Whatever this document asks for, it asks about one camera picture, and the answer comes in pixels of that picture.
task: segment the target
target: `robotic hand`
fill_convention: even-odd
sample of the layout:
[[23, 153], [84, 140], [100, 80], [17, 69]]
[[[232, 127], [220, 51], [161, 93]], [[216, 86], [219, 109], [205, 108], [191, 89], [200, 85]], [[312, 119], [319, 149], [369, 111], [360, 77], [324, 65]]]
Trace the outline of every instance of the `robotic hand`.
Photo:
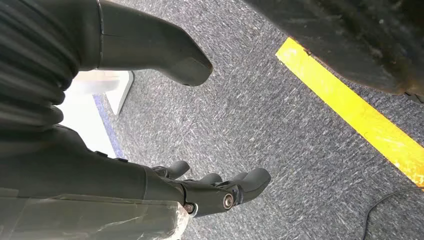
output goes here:
[[[111, 159], [58, 125], [54, 105], [80, 70], [155, 69], [187, 86], [205, 82], [212, 64], [181, 28], [105, 0], [3, 0], [0, 29], [0, 190], [15, 199], [168, 201], [201, 217], [255, 199], [270, 182], [262, 168], [227, 181], [215, 173], [177, 180], [186, 162], [150, 168]], [[0, 210], [3, 234], [16, 226], [11, 209]]]

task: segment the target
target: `wire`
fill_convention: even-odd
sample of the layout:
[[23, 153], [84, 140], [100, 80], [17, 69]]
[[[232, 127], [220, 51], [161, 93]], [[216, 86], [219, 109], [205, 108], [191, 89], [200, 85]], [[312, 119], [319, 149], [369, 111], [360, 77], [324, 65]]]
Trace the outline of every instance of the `wire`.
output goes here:
[[383, 198], [381, 198], [378, 202], [376, 202], [372, 207], [370, 207], [369, 209], [368, 209], [368, 212], [366, 213], [366, 216], [365, 216], [365, 220], [364, 220], [364, 222], [363, 222], [363, 234], [362, 234], [362, 238], [361, 238], [361, 240], [365, 240], [365, 237], [367, 236], [367, 229], [368, 229], [368, 220], [369, 220], [369, 218], [370, 218], [370, 213], [371, 213], [371, 211], [375, 208], [375, 207], [377, 207], [377, 205], [378, 204], [380, 204], [381, 202], [383, 202], [384, 200], [386, 200], [386, 199], [388, 199], [388, 198], [390, 198], [390, 197], [392, 197], [392, 196], [394, 196], [394, 195], [398, 195], [398, 194], [401, 194], [401, 193], [404, 193], [404, 192], [409, 192], [409, 191], [414, 191], [414, 190], [419, 190], [419, 189], [424, 189], [424, 186], [421, 186], [421, 187], [412, 187], [412, 188], [407, 188], [407, 189], [403, 189], [403, 190], [399, 190], [399, 191], [395, 191], [395, 192], [392, 192], [392, 193], [390, 193], [390, 194], [387, 194], [386, 196], [384, 196]]

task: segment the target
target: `transparent plastic film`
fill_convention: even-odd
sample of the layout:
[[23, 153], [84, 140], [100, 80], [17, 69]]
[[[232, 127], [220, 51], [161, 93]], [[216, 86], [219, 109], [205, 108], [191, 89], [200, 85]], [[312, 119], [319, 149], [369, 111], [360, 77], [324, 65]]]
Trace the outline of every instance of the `transparent plastic film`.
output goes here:
[[0, 240], [179, 240], [188, 222], [174, 201], [28, 198], [0, 188]]

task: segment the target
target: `yellow tape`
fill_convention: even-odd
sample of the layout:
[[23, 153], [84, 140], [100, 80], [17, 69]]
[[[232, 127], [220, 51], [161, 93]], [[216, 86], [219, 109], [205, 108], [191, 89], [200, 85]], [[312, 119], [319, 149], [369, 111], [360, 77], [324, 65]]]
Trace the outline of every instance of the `yellow tape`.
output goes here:
[[288, 38], [276, 56], [340, 117], [419, 187], [424, 148]]

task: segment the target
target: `screw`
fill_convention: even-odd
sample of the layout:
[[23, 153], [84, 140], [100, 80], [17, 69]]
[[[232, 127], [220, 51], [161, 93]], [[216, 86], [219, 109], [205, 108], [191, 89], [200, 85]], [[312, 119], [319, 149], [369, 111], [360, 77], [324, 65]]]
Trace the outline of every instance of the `screw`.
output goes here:
[[223, 201], [223, 205], [224, 205], [224, 209], [230, 209], [234, 204], [234, 198], [233, 195], [231, 195], [231, 193], [228, 193], [227, 195], [225, 195], [224, 197], [224, 201]]
[[195, 210], [195, 206], [193, 204], [187, 203], [184, 205], [184, 209], [187, 211], [188, 214], [192, 214]]

